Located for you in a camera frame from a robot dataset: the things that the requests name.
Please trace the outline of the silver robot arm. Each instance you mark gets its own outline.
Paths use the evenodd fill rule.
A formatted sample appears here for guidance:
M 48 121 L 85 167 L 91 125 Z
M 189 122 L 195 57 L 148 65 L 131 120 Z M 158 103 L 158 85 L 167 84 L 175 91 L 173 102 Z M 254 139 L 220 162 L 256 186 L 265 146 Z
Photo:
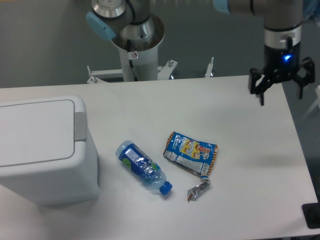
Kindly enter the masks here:
M 264 67 L 249 71 L 248 89 L 261 100 L 274 84 L 294 81 L 298 96 L 315 81 L 315 64 L 310 57 L 300 59 L 303 22 L 301 0 L 216 0 L 216 10 L 247 14 L 264 20 Z M 111 41 L 122 56 L 125 81 L 158 78 L 157 57 L 142 57 L 162 42 L 162 21 L 150 11 L 147 0 L 94 0 L 86 22 L 101 39 Z

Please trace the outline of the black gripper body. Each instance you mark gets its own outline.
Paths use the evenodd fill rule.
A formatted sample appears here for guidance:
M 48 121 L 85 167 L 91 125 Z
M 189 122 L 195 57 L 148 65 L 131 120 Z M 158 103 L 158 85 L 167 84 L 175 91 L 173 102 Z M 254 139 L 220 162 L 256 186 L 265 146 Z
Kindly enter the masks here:
M 272 77 L 275 71 L 281 74 L 297 73 L 300 65 L 300 44 L 290 51 L 264 46 L 264 76 Z

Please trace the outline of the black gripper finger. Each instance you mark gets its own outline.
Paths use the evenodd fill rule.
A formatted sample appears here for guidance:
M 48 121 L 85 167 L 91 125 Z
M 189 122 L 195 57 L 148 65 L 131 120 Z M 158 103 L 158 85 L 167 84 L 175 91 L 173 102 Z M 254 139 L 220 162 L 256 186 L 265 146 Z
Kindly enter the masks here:
M 303 98 L 304 88 L 315 82 L 315 63 L 310 57 L 304 58 L 291 79 L 297 84 L 297 96 Z
M 251 68 L 249 70 L 248 89 L 250 94 L 260 99 L 260 105 L 265 104 L 264 93 L 275 83 L 275 74 L 265 72 L 264 69 Z

